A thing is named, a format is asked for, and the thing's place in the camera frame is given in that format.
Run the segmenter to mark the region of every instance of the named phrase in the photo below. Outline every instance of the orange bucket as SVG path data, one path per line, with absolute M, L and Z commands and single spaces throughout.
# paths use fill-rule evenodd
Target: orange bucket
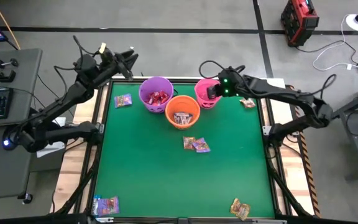
M 177 129 L 188 129 L 195 124 L 200 117 L 200 106 L 197 101 L 190 96 L 173 97 L 165 108 L 165 116 L 168 121 Z M 193 115 L 193 119 L 189 124 L 176 124 L 173 115 L 178 112 L 185 112 Z

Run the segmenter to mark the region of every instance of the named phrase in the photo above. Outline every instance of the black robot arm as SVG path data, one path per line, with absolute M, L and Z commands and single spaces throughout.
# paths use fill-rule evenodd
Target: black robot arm
M 94 57 L 100 55 L 102 62 L 98 65 Z M 64 96 L 56 99 L 38 113 L 7 131 L 3 136 L 3 146 L 10 150 L 18 144 L 29 152 L 37 152 L 46 145 L 57 141 L 66 142 L 69 139 L 83 138 L 91 144 L 99 144 L 101 135 L 98 128 L 85 121 L 77 126 L 59 127 L 53 121 L 62 113 L 78 103 L 84 103 L 94 95 L 94 89 L 108 82 L 111 77 L 121 73 L 126 79 L 132 79 L 131 68 L 138 58 L 133 50 L 123 53 L 112 53 L 103 47 L 93 55 L 82 55 L 75 62 L 74 71 L 77 73 L 75 83 L 69 87 Z
M 303 93 L 295 90 L 269 85 L 267 80 L 240 75 L 239 70 L 245 67 L 225 68 L 218 74 L 220 84 L 207 89 L 208 98 L 218 96 L 243 96 L 244 98 L 269 98 L 272 100 L 299 106 L 304 116 L 285 124 L 273 124 L 266 136 L 270 143 L 281 146 L 284 138 L 308 127 L 323 128 L 331 121 L 333 109 L 324 100 L 314 97 L 313 93 Z

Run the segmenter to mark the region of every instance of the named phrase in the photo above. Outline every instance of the plastic bucket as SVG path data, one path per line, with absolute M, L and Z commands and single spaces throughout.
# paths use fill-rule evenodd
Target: plastic bucket
M 150 94 L 156 91 L 163 90 L 166 94 L 169 95 L 169 99 L 159 105 L 153 106 L 146 103 L 149 100 Z M 172 99 L 173 95 L 173 86 L 172 83 L 163 77 L 152 77 L 145 80 L 139 87 L 139 98 L 145 107 L 152 113 L 163 113 L 165 111 L 165 107 L 167 106 L 168 102 Z
M 205 78 L 198 81 L 198 83 L 194 87 L 194 91 L 196 92 L 197 102 L 200 105 L 200 107 L 202 107 L 203 109 L 213 108 L 216 105 L 216 103 L 222 98 L 222 96 L 219 96 L 213 100 L 208 99 L 208 94 L 206 92 L 206 89 L 216 84 L 219 84 L 219 81 Z
M 173 115 L 177 112 L 185 112 L 193 115 L 193 118 L 189 124 L 176 124 Z M 200 117 L 200 106 L 198 106 L 197 101 L 195 101 L 190 96 L 176 96 L 172 98 L 167 104 L 165 109 L 165 116 L 168 121 L 174 125 L 177 129 L 188 129 L 193 124 L 195 124 Z

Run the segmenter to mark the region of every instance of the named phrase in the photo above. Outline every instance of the green mat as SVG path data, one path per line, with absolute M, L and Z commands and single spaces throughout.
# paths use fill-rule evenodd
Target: green mat
M 234 198 L 250 217 L 274 217 L 257 108 L 239 98 L 201 110 L 188 130 L 165 114 L 147 111 L 139 84 L 113 85 L 95 195 L 118 196 L 115 217 L 233 217 Z M 195 98 L 194 85 L 174 85 Z M 130 93 L 133 105 L 115 109 L 114 96 Z M 211 152 L 183 149 L 183 136 L 204 137 Z

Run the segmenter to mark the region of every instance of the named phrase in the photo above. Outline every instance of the concrete floor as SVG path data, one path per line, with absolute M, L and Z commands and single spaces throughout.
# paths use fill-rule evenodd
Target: concrete floor
M 286 0 L 259 0 L 265 30 L 281 30 L 278 19 L 285 3 Z M 313 3 L 321 17 L 318 30 L 339 31 L 342 18 L 358 12 L 358 0 L 314 0 Z M 140 55 L 133 69 L 135 75 L 142 72 L 147 76 L 197 77 L 198 65 L 212 59 L 224 66 L 244 64 L 248 75 L 266 77 L 252 0 L 0 0 L 0 8 L 14 27 L 143 28 L 138 33 L 16 32 L 23 49 L 43 49 L 39 75 L 58 95 L 63 93 L 63 85 L 52 66 L 70 66 L 79 57 L 72 35 L 77 35 L 86 49 L 95 49 L 102 41 L 115 51 L 135 47 Z M 152 33 L 148 28 L 182 30 Z M 243 29 L 254 33 L 230 34 L 229 30 L 225 34 L 204 34 L 202 30 L 185 33 L 183 29 Z M 265 37 L 275 78 L 284 78 L 287 84 L 303 91 L 313 91 L 321 88 L 330 74 L 336 73 L 337 80 L 324 91 L 324 99 L 334 109 L 353 99 L 358 91 L 357 70 L 336 67 L 319 72 L 311 64 L 318 52 L 307 54 L 289 48 L 282 35 Z M 303 49 L 317 49 L 341 38 L 314 35 Z M 358 35 L 348 35 L 346 39 L 356 48 L 358 61 Z M 0 44 L 0 50 L 7 49 L 10 49 L 8 44 Z M 351 53 L 345 45 L 332 49 L 321 58 L 319 66 L 350 63 Z M 208 69 L 211 75 L 218 71 L 213 67 Z M 75 79 L 74 73 L 66 72 L 63 76 L 67 83 Z M 53 100 L 53 95 L 39 83 L 35 94 L 44 104 Z M 335 120 L 324 129 L 307 129 L 305 135 L 322 216 L 358 221 L 358 182 L 344 180 L 345 175 L 357 171 L 358 160 L 343 125 Z M 38 173 L 32 178 L 35 186 L 32 193 L 37 200 L 30 205 L 19 206 L 20 202 L 14 198 L 0 199 L 0 218 L 46 214 L 55 178 L 53 172 Z

